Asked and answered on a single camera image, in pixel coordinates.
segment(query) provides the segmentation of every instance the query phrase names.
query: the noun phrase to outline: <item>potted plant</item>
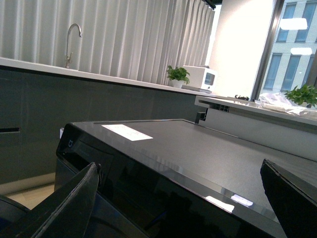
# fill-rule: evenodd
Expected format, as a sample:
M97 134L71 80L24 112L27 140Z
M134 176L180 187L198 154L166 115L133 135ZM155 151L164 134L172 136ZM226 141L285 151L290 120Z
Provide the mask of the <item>potted plant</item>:
M307 104L307 108L317 104L317 89L314 86L307 86L304 84L301 88L297 86L291 90L286 91L285 96L297 105Z
M180 67L176 67L175 69L172 68L172 66L167 67L167 77L169 80L172 82L172 86L176 88L181 88L184 83L188 84L189 83L189 72L187 72L186 69Z

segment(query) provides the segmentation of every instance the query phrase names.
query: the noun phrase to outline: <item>white curtain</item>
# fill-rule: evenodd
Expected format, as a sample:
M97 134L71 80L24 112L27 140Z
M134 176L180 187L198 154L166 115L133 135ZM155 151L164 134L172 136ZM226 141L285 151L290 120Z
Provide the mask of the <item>white curtain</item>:
M0 0L0 56L166 85L203 65L214 12L201 0Z

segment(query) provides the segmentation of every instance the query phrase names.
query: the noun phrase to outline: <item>building facade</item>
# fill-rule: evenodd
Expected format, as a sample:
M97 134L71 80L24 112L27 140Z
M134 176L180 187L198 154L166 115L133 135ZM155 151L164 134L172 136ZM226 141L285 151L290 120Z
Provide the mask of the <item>building facade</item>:
M307 28L283 30L280 21L261 93L285 92L306 83L317 49L316 11L317 0L285 0L281 18L304 18Z

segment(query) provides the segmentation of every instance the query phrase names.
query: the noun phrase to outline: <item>kitchen faucet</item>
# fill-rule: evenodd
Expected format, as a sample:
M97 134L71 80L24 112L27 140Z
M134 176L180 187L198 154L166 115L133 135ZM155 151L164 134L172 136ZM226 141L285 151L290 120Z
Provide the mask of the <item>kitchen faucet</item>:
M71 63L71 56L73 54L73 52L70 53L70 55L68 56L68 40L69 40L69 35L71 30L73 29L74 26L78 27L79 30L79 37L83 37L83 34L81 33L81 28L77 23L72 24L69 29L68 29L68 34L67 34L67 45L66 45L66 63L65 63L65 68L69 68L69 64Z

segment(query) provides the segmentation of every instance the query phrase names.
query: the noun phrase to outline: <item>gray cabinet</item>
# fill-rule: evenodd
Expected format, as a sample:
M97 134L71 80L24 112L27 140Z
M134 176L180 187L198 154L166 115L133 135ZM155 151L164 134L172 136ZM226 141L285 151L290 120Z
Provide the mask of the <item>gray cabinet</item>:
M0 70L0 129L21 127L23 73Z
M195 95L40 72L0 70L0 183L55 172L59 129L68 122L187 119L201 110Z
M18 180L23 73L0 70L0 184Z
M0 184L19 178L20 132L0 133Z

